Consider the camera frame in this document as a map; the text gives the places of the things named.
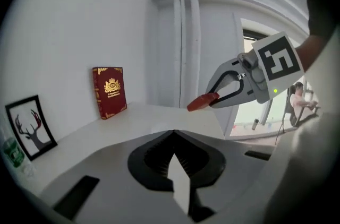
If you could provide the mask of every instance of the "bottle label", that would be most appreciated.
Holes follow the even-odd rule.
[[[14,167],[19,167],[25,158],[25,154],[14,137],[5,141],[3,151]]]

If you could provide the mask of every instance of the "black slot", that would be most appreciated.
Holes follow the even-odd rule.
[[[257,159],[261,159],[261,160],[264,160],[264,161],[268,161],[270,156],[271,156],[271,154],[252,151],[252,150],[248,150],[244,155],[249,156],[249,157],[254,157],[254,158],[257,158]]]
[[[74,216],[81,209],[83,203],[87,200],[91,192],[98,184],[99,179],[84,176],[79,182],[53,207],[53,209],[66,217],[73,220]]]

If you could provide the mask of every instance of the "picture frame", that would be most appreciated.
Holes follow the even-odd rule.
[[[38,95],[5,106],[14,135],[32,161],[57,146],[43,115]]]

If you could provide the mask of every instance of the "chair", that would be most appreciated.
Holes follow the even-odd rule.
[[[291,95],[295,93],[295,86],[290,86],[288,89],[287,89],[287,98],[286,98],[286,107],[285,107],[285,114],[291,114],[289,120],[291,122],[291,125],[293,127],[299,127],[300,126],[300,118],[302,116],[302,113],[303,113],[303,110],[304,110],[304,107],[302,108],[300,114],[299,114],[299,117],[297,118],[295,116],[295,112],[294,112],[294,108],[293,106],[291,105],[291,101],[290,101],[290,98],[291,98]]]

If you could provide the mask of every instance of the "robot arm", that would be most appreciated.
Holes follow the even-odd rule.
[[[304,75],[303,67],[288,36],[284,32],[263,38],[253,50],[240,53],[218,67],[208,83],[206,93],[218,92],[233,81],[240,88],[214,100],[210,106],[223,108],[257,100],[273,99]]]

